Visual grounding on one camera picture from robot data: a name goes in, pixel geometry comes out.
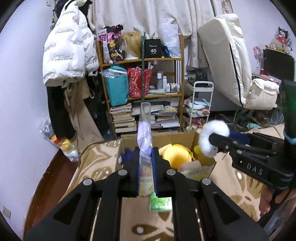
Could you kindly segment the person right hand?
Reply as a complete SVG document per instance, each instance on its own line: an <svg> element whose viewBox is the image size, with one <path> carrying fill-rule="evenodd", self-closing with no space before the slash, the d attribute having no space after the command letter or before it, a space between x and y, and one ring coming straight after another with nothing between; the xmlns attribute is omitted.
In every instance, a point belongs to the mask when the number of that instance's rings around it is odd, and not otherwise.
<svg viewBox="0 0 296 241"><path fill-rule="evenodd" d="M284 190L275 198L275 203L279 204L283 201L285 196L288 194L288 189ZM286 201L295 204L295 196L296 196L296 189L293 188L290 192L289 196L287 197ZM261 196L259 202L259 211L262 215L268 213L271 209L270 202L272 200L273 193L272 191L266 186L263 185L261 189Z"/></svg>

